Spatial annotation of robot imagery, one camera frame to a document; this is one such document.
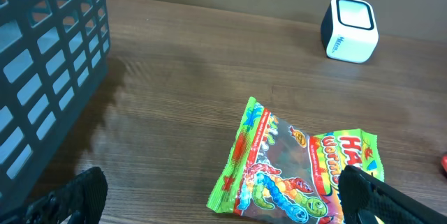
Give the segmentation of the red package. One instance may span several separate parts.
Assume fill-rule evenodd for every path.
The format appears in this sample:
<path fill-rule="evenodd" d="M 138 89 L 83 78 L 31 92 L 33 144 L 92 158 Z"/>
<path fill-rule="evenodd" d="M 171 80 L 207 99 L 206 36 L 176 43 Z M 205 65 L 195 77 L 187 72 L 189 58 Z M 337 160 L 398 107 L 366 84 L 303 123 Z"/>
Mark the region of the red package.
<path fill-rule="evenodd" d="M 442 155 L 440 163 L 444 172 L 447 173 L 447 153 Z"/>

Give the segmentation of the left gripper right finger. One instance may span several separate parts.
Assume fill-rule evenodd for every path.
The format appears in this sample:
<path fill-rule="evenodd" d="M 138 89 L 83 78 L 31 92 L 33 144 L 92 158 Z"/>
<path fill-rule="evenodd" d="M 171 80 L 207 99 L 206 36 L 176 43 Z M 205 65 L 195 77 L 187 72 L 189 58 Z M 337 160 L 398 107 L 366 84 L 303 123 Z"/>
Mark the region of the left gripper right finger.
<path fill-rule="evenodd" d="M 339 177 L 339 198 L 346 224 L 446 223 L 445 215 L 352 165 Z"/>

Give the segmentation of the green Haribo candy bag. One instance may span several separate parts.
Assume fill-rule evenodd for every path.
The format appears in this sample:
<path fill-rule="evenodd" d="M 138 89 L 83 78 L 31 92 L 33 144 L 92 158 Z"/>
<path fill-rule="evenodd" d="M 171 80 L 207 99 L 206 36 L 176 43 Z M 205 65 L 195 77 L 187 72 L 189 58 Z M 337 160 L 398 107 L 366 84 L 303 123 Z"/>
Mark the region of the green Haribo candy bag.
<path fill-rule="evenodd" d="M 377 136 L 359 128 L 310 136 L 251 97 L 207 207 L 269 223 L 343 223 L 347 165 L 383 181 Z"/>

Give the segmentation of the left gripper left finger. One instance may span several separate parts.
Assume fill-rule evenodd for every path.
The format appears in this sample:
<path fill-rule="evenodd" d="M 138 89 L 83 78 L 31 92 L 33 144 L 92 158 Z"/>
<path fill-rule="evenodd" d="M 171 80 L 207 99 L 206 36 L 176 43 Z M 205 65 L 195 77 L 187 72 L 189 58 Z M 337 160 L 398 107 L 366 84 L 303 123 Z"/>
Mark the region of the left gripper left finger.
<path fill-rule="evenodd" d="M 101 168 L 91 167 L 40 199 L 1 215 L 3 224 L 98 224 L 108 194 Z"/>

